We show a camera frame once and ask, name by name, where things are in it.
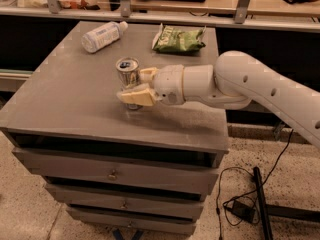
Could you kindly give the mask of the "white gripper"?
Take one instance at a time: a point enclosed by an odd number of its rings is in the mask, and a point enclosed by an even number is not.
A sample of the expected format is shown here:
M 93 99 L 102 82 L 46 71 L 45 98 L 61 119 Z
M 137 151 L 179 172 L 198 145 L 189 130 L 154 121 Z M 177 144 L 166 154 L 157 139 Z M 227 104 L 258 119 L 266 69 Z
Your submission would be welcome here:
M 140 84 L 119 91 L 117 97 L 125 104 L 154 106 L 159 96 L 160 101 L 166 105 L 182 105 L 185 103 L 182 89 L 183 71 L 183 65 L 169 65 L 159 71 L 156 67 L 141 69 L 140 82 L 150 83 L 154 79 L 154 89 L 149 84 Z

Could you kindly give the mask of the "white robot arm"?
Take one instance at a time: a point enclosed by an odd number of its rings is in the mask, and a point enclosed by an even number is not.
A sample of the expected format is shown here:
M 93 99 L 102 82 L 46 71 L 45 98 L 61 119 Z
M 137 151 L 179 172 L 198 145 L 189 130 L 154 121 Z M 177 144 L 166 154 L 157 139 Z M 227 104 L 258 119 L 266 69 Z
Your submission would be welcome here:
M 145 68 L 140 71 L 140 81 L 118 92 L 118 99 L 142 106 L 194 101 L 227 110 L 239 110 L 255 101 L 320 147 L 320 93 L 246 53 L 225 52 L 213 65 Z

